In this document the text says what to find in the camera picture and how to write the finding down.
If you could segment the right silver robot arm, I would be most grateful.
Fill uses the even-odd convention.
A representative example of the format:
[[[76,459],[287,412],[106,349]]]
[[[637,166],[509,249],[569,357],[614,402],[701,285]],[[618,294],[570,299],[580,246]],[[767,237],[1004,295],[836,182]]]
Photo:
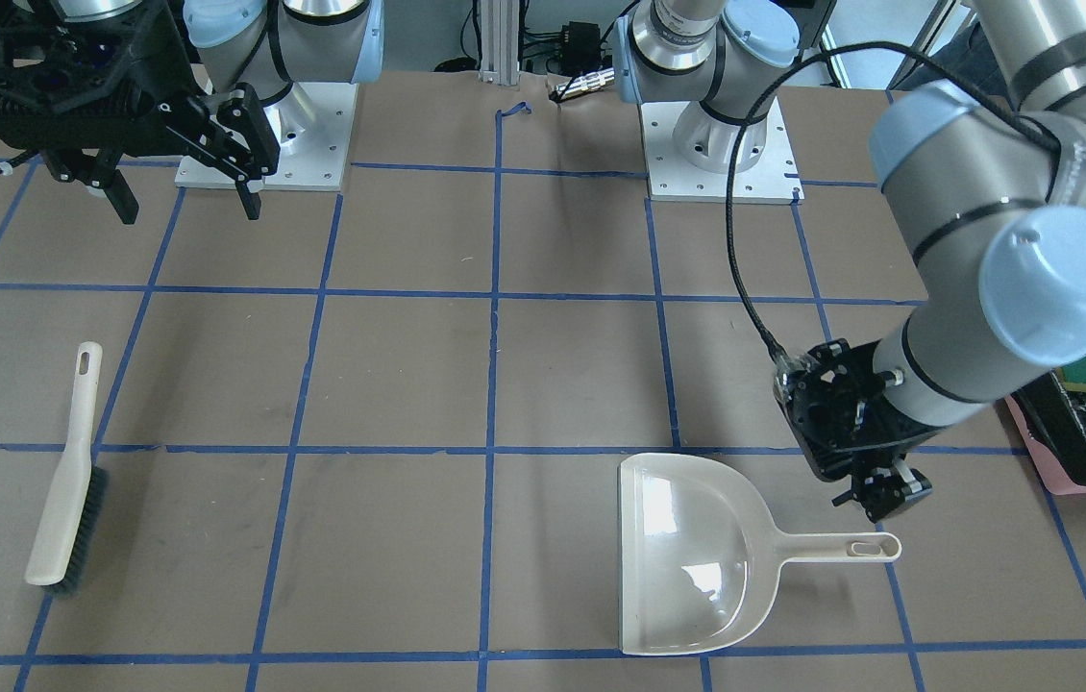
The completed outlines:
[[[119,163],[179,185],[339,191],[356,96],[383,70],[381,1],[17,1],[0,26],[0,139],[62,183],[139,204]]]

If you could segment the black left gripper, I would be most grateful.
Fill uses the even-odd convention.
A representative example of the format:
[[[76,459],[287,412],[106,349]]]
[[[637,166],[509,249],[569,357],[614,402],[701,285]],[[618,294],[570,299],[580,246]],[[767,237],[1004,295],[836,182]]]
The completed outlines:
[[[850,478],[831,500],[870,509],[870,521],[914,507],[931,481],[904,460],[937,433],[891,404],[891,389],[906,381],[898,368],[873,365],[876,345],[834,340],[798,356],[776,355],[776,404],[797,438],[808,467],[825,482]]]

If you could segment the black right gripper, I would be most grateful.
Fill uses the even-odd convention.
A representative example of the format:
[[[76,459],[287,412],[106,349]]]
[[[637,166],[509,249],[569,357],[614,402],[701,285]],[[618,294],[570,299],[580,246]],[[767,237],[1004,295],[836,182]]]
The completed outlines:
[[[250,84],[218,102],[223,130],[212,115],[165,1],[112,1],[91,14],[35,1],[0,25],[0,139],[38,152],[98,150],[83,153],[83,184],[125,225],[139,202],[118,167],[124,155],[209,163],[258,221],[252,183],[278,172],[279,137]]]

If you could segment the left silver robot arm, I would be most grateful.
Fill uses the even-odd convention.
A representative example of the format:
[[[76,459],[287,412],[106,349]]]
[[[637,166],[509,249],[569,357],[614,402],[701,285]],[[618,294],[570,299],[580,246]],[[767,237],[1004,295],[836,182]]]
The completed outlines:
[[[847,479],[877,523],[931,490],[907,455],[1048,372],[1086,356],[1086,1],[975,1],[1003,96],[912,45],[839,45],[923,65],[877,119],[870,159],[926,290],[891,334],[790,355],[728,266],[776,365],[776,406],[815,476]]]

